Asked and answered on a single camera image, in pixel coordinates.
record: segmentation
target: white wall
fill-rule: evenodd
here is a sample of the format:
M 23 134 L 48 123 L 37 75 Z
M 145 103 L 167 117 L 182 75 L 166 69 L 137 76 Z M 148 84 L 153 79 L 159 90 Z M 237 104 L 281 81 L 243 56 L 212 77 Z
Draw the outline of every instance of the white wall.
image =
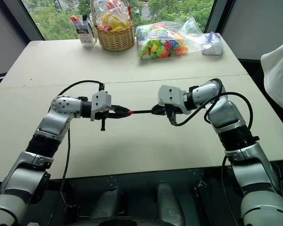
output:
M 236 0 L 222 36 L 237 58 L 260 59 L 283 43 L 283 0 Z
M 0 13 L 0 73 L 6 73 L 18 58 L 25 44 Z

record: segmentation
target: black cable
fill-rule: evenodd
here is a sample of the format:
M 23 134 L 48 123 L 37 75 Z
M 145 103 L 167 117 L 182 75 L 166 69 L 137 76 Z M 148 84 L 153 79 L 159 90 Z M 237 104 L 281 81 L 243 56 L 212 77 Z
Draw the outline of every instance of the black cable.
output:
M 59 94 L 58 96 L 60 95 L 63 95 L 67 90 L 69 90 L 70 88 L 72 88 L 73 86 L 76 86 L 78 84 L 81 84 L 81 83 L 85 83 L 85 82 L 93 82 L 93 83 L 97 83 L 97 84 L 100 84 L 100 85 L 104 85 L 104 83 L 100 82 L 100 81 L 95 81 L 95 80 L 82 80 L 82 81 L 78 81 L 78 82 L 75 82 L 73 84 L 71 84 L 70 86 L 66 87 L 65 89 L 63 89 Z
M 227 159 L 227 156 L 225 155 L 224 158 L 223 158 L 223 161 L 222 161 L 222 166 L 221 166 L 221 186 L 222 186 L 222 189 L 223 189 L 223 192 L 225 194 L 225 200 L 226 200 L 226 204 L 227 204 L 227 207 L 230 211 L 230 214 L 233 218 L 233 221 L 235 223 L 235 225 L 238 225 L 237 221 L 236 221 L 236 218 L 235 218 L 235 215 L 233 213 L 233 210 L 232 210 L 232 206 L 230 204 L 230 200 L 228 198 L 228 195 L 227 195 L 227 192 L 226 192 L 226 189 L 225 189 L 225 183 L 224 183 L 224 170 L 225 170 L 225 162 L 226 162 L 226 159 Z
M 66 177 L 66 173 L 67 173 L 67 169 L 68 169 L 68 164 L 69 164 L 69 156 L 70 156 L 70 128 L 68 128 L 68 150 L 67 150 L 67 158 L 66 158 L 66 165 L 65 165 L 65 169 L 64 169 L 64 173 L 63 173 L 63 177 L 62 177 L 62 181 L 61 181 L 61 187 L 58 193 L 58 196 L 56 198 L 56 202 L 55 205 L 53 206 L 52 212 L 50 214 L 50 218 L 48 220 L 47 226 L 50 226 L 51 221 L 52 221 L 52 217 L 57 209 L 58 206 L 58 202 L 60 200 L 61 194 L 63 192 L 63 186 L 65 183 L 65 177 Z
M 145 113 L 152 113 L 153 110 L 140 110 L 140 111 L 129 111 L 130 114 L 145 114 Z
M 100 87 L 104 87 L 104 83 L 102 82 L 99 82 L 99 81 L 95 81 L 95 80 L 82 80 L 82 81 L 78 81 L 78 82 L 75 82 L 73 84 L 71 84 L 70 86 L 66 87 L 65 89 L 63 89 L 59 94 L 58 96 L 60 95 L 63 95 L 66 91 L 68 91 L 69 89 L 71 89 L 73 86 L 76 86 L 78 84 L 81 84 L 81 83 L 85 83 L 85 82 L 93 82 L 93 83 L 97 83 L 100 85 Z M 60 190 L 59 190 L 59 193 L 58 193 L 58 196 L 57 196 L 57 199 L 56 199 L 56 202 L 55 202 L 55 205 L 52 209 L 52 212 L 50 214 L 50 218 L 48 220 L 48 223 L 47 223 L 47 226 L 50 226 L 51 224 L 51 221 L 52 221 L 52 217 L 57 209 L 57 206 L 58 206 L 58 202 L 60 200 L 60 197 L 62 195 L 62 192 L 63 192 L 63 186 L 64 186 L 64 183 L 65 183 L 65 178 L 66 178 L 66 174 L 67 174 L 67 169 L 68 169 L 68 164 L 69 164 L 69 156 L 70 156 L 70 127 L 68 128 L 68 150 L 67 150 L 67 158 L 66 158 L 66 165 L 65 165 L 65 168 L 64 168 L 64 173 L 63 173 L 63 177 L 62 177 L 62 181 L 61 181 L 61 187 L 60 187 Z
M 213 109 L 213 107 L 215 107 L 215 105 L 217 104 L 221 94 L 222 94 L 222 88 L 223 88 L 223 85 L 222 85 L 222 82 L 220 79 L 212 79 L 211 81 L 217 81 L 219 83 L 219 90 L 218 90 L 218 94 L 213 102 L 213 104 L 211 105 L 211 107 L 205 112 L 204 116 L 203 116 L 203 119 L 204 121 L 206 121 L 207 123 L 211 124 L 211 122 L 207 119 L 208 117 L 208 114 L 209 112 Z
M 216 97 L 211 98 L 210 100 L 208 100 L 208 101 L 206 101 L 204 104 L 202 104 L 200 107 L 198 107 L 198 108 L 197 108 L 186 120 L 184 120 L 183 122 L 181 122 L 181 123 L 176 123 L 176 122 L 174 122 L 173 120 L 171 120 L 170 118 L 169 118 L 169 121 L 170 121 L 170 123 L 171 123 L 172 125 L 174 125 L 174 126 L 182 126 L 182 125 L 186 124 L 189 120 L 191 120 L 191 118 L 193 118 L 205 105 L 207 105 L 207 104 L 210 103 L 211 101 L 215 100 L 214 103 L 212 104 L 212 106 L 207 110 L 207 112 L 206 112 L 206 114 L 205 114 L 204 119 L 205 119 L 205 121 L 207 121 L 207 115 L 208 115 L 209 111 L 215 106 L 215 104 L 216 104 L 216 102 L 219 100 L 219 98 L 220 98 L 221 96 L 225 96 L 225 95 L 238 96 L 238 97 L 242 98 L 242 99 L 246 102 L 247 107 L 248 107 L 249 112 L 250 112 L 250 121 L 249 121 L 249 125 L 248 125 L 248 128 L 250 129 L 251 126 L 252 126 L 252 123 L 253 123 L 253 109 L 252 109 L 252 107 L 251 107 L 251 104 L 250 104 L 249 100 L 248 100 L 245 96 L 243 96 L 242 94 L 236 93 L 236 92 L 225 92 L 225 93 L 222 93 L 222 94 L 220 94 L 220 93 L 218 92 L 218 95 L 217 95 Z M 222 166 L 221 166 L 221 186 L 222 186 L 223 192 L 224 192 L 224 194 L 225 194 L 225 200 L 226 200 L 226 203 L 227 203 L 227 207 L 228 207 L 228 209 L 229 209 L 229 211 L 230 211 L 230 214 L 231 214 L 231 216 L 232 216 L 232 218 L 233 218 L 233 221 L 234 221 L 235 225 L 238 225 L 238 223 L 237 223 L 237 221 L 236 221 L 236 218 L 235 218 L 235 216 L 234 216 L 234 214 L 233 214 L 233 210 L 232 210 L 232 207 L 231 207 L 231 204 L 230 204 L 230 201 L 229 201 L 229 198 L 228 198 L 226 189 L 225 189 L 225 185 L 224 185 L 224 169 L 225 169 L 225 162 L 226 162 L 226 159 L 227 159 L 227 156 L 225 155 L 224 158 L 223 158 L 223 161 L 222 161 Z
M 248 128 L 250 129 L 251 126 L 252 126 L 252 123 L 253 123 L 253 110 L 252 110 L 252 107 L 251 107 L 251 104 L 249 102 L 249 100 L 243 96 L 242 94 L 240 93 L 236 93 L 236 92 L 225 92 L 225 93 L 222 93 L 220 95 L 221 96 L 225 96 L 225 95 L 234 95 L 234 96 L 238 96 L 240 98 L 242 98 L 246 104 L 247 104 L 247 107 L 249 108 L 249 112 L 250 112 L 250 121 L 249 121 L 249 125 L 248 125 Z M 171 120 L 169 118 L 169 121 L 170 123 L 173 125 L 173 126 L 183 126 L 184 124 L 186 124 L 189 120 L 191 120 L 191 118 L 193 118 L 201 109 L 203 109 L 205 107 L 205 105 L 207 105 L 208 103 L 210 103 L 211 101 L 213 101 L 214 99 L 216 99 L 217 97 L 212 97 L 211 99 L 209 99 L 208 101 L 206 101 L 205 103 L 203 103 L 201 106 L 199 106 L 187 119 L 185 119 L 183 122 L 180 122 L 180 123 L 176 123 L 174 122 L 173 120 Z

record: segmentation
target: tree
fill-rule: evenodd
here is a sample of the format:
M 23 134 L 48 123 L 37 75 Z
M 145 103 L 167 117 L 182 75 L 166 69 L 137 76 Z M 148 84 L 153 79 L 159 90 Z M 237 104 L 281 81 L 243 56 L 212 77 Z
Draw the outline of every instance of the tree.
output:
M 24 3 L 45 40 L 77 39 L 70 21 L 70 15 L 76 15 L 77 10 L 61 10 L 52 0 L 24 0 Z
M 70 16 L 89 15 L 91 12 L 90 0 L 60 0 L 67 4 L 65 9 L 61 9 L 56 0 L 23 1 L 45 40 L 77 39 Z M 142 3 L 138 0 L 128 2 L 135 26 L 143 24 Z
M 185 22 L 193 16 L 204 31 L 213 2 L 214 0 L 150 0 L 150 22 Z

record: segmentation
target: window frame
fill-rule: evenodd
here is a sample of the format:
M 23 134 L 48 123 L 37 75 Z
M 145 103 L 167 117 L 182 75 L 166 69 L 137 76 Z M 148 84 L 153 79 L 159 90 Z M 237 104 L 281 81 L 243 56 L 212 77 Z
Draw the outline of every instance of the window frame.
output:
M 214 0 L 204 33 L 222 32 L 234 2 L 235 0 Z M 21 0 L 0 0 L 0 11 L 24 43 L 45 40 Z

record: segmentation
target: white crumpled paper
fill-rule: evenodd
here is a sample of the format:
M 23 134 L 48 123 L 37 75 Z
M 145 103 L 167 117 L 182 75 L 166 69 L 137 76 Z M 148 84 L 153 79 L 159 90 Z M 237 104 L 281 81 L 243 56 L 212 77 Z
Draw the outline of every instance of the white crumpled paper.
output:
M 206 40 L 202 44 L 202 54 L 204 55 L 221 55 L 223 44 L 218 33 L 211 32 L 206 35 Z

